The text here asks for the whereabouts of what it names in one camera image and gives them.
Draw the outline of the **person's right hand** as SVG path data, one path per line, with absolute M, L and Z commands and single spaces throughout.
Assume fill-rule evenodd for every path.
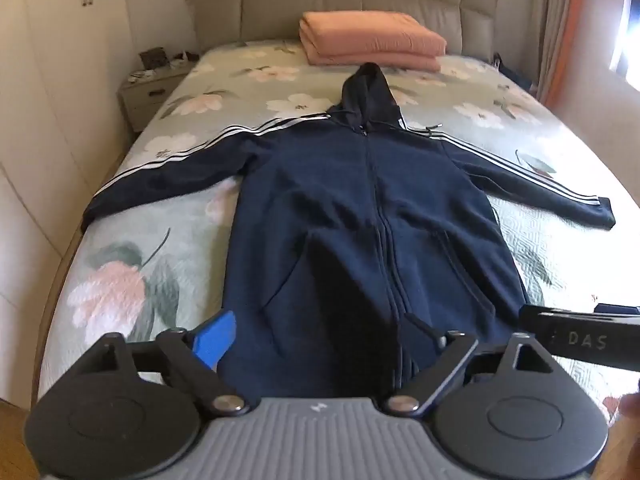
M 629 393 L 622 396 L 618 410 L 625 417 L 640 418 L 640 393 Z

